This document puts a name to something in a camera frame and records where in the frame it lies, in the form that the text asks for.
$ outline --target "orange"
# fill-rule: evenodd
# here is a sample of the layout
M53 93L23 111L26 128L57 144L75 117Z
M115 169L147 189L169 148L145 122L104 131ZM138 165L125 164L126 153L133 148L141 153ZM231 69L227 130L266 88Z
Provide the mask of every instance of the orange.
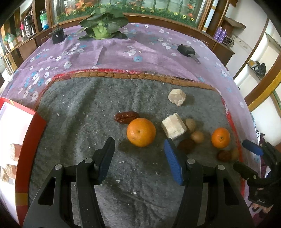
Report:
M146 147L153 142L155 135L155 126L145 118L134 119L127 128L128 140L137 147Z
M224 127L217 128L212 134L212 144L214 147L222 149L230 143L230 133Z

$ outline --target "wrinkled red date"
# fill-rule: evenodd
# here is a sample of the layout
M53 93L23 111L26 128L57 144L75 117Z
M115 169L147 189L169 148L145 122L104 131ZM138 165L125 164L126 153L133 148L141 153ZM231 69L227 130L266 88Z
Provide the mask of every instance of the wrinkled red date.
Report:
M121 124L129 124L137 118L140 118L140 115L137 112L129 111L117 113L114 117L114 120Z

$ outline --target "silver bolt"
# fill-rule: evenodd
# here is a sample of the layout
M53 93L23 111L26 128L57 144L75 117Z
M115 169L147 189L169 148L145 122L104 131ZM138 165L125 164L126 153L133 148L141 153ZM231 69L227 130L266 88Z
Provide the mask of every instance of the silver bolt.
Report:
M62 165L61 164L57 164L56 166L55 166L55 170L59 170L59 169L61 169L62 168Z
M87 163L87 164L91 163L92 161L93 161L92 158L86 158L86 159L85 159L85 163Z
M225 167L224 167L223 165L218 165L217 168L218 168L219 170L224 170L224 169L225 169Z
M187 163L188 163L188 164L194 164L194 163L195 163L195 160L192 159L192 158L189 158L189 159L187 160Z

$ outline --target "gray mat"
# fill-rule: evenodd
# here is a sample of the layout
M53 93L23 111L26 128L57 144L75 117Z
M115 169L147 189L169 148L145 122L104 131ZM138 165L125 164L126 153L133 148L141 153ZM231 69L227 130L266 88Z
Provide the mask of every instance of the gray mat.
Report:
M180 107L167 98L173 88L181 88L187 95ZM151 145L145 148L133 146L126 139L127 125L114 121L116 113L129 110L155 124L157 133ZM107 178L101 186L95 187L106 226L171 227L184 187L178 186L171 176L163 152L166 135L161 121L174 112L182 119L193 118L198 130L205 134L205 142L197 146L189 157L202 165L215 167L219 164L210 134L218 127L232 131L221 97L214 91L151 80L103 77L73 78L54 83L42 97L38 108L38 113L47 121L47 127L32 168L29 203L56 164L78 164L102 148L108 137L113 137L116 150ZM231 168L232 164L224 165L239 186L239 175ZM79 224L75 183L72 186L74 219ZM199 224L203 221L204 213L201 213Z

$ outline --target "purple tablecloth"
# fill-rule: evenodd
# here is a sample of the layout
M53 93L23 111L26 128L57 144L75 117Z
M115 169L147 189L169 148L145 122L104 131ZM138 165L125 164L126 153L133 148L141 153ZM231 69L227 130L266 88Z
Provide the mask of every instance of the purple tablecloth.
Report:
M79 41L80 26L65 29L68 37L53 45L51 39L38 47L14 73L3 96L33 108L39 93L61 73L81 69L123 69L157 72L201 81L219 91L231 112L239 139L257 143L256 132L247 105L237 87L214 53L200 40L179 32L145 24L129 23L120 29L127 40ZM180 44L190 45L195 57L177 51ZM244 151L243 160L260 172L259 157Z

